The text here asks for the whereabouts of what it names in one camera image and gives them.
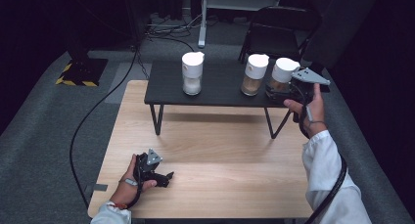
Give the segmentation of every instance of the wooden table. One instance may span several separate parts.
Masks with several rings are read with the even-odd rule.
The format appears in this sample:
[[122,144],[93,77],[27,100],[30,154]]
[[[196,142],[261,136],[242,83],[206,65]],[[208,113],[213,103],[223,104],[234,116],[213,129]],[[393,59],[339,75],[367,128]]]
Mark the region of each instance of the wooden table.
[[[127,85],[95,191],[93,217],[115,191],[132,154],[152,148],[163,157],[156,172],[174,171],[167,188],[153,188],[131,208],[136,218],[308,217],[301,162],[306,139],[287,122],[272,140],[262,109],[166,106],[163,133],[155,135],[144,104],[147,81]],[[272,109],[281,121],[285,109]]]

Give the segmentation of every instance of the table top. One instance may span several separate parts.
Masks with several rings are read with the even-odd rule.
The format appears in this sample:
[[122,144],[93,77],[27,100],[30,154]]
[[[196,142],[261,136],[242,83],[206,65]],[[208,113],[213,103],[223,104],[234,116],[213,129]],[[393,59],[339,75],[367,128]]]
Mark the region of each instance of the table top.
[[145,96],[146,104],[284,108],[268,100],[265,83],[269,80],[273,65],[268,66],[258,94],[247,96],[241,91],[245,64],[204,63],[202,91],[189,96],[183,92],[182,64],[180,62],[154,62],[149,87]]
[[[92,217],[107,201],[132,154],[150,148],[163,157],[156,172],[174,171],[167,188],[153,188],[130,208],[135,218],[291,218],[311,214],[301,162],[306,139],[289,120],[269,138],[263,109],[165,106],[157,136],[147,81],[127,84],[114,131],[88,209]],[[269,111],[279,122],[286,109]]]

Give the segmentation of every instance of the gray carpet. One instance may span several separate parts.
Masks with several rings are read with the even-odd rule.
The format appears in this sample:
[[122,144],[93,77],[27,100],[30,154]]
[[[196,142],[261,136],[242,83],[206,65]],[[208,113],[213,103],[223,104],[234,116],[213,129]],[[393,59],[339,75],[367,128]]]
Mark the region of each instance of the gray carpet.
[[[206,62],[236,62],[246,29],[245,25],[227,22],[210,26],[207,29],[207,46],[202,50],[206,54]],[[188,42],[198,51],[198,35],[199,30],[193,28],[189,36],[176,39]],[[180,61],[182,55],[189,51],[190,48],[182,43],[155,38],[143,42],[140,58],[150,73],[153,61]],[[1,135],[0,223],[90,221],[70,171],[71,138],[82,118],[123,79],[133,53],[93,51],[89,52],[89,56],[109,59],[99,87],[56,85],[55,81],[70,60],[68,54],[63,54],[48,67]],[[98,177],[126,81],[144,78],[141,67],[136,63],[125,82],[89,115],[80,128],[73,144],[73,162],[82,188],[94,184]],[[413,223],[374,159],[341,93],[335,84],[331,89],[332,92],[324,96],[327,121],[348,162],[353,180],[362,190],[372,221]],[[91,194],[87,192],[86,196],[89,200]],[[214,221],[260,223],[259,220],[212,220],[211,223]],[[294,220],[279,221],[292,223]],[[173,223],[174,220],[146,222]]]

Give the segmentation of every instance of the right hand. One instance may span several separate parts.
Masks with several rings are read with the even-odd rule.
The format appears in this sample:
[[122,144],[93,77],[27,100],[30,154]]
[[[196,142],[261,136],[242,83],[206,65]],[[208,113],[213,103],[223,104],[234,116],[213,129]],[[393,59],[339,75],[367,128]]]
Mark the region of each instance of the right hand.
[[[294,101],[294,100],[285,100],[284,105],[292,112],[296,112],[301,115],[302,112],[302,104]],[[308,136],[311,138],[315,134],[327,130],[326,124],[320,123],[317,121],[324,121],[324,102],[323,98],[321,97],[320,91],[320,84],[314,84],[314,95],[312,98],[311,103],[308,104],[310,112],[312,114],[313,122],[312,123],[308,120],[306,116],[304,119],[304,129],[307,132]]]

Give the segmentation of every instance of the left hand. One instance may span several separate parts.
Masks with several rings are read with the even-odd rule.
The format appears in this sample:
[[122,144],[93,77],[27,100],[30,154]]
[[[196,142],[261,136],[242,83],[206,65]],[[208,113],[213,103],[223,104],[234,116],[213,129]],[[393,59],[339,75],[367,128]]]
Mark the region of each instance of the left hand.
[[[134,172],[136,160],[137,160],[137,156],[133,155],[131,158],[131,162],[128,165],[127,171],[124,173],[124,175],[122,175],[121,180],[118,183],[118,187],[116,187],[114,194],[110,198],[111,202],[129,204],[134,200],[135,196],[137,195],[136,186],[123,182],[126,178],[129,178],[135,181],[133,172]],[[144,193],[145,191],[147,191],[148,189],[152,187],[156,187],[156,185],[157,185],[156,180],[149,180],[149,181],[144,182],[142,193]]]

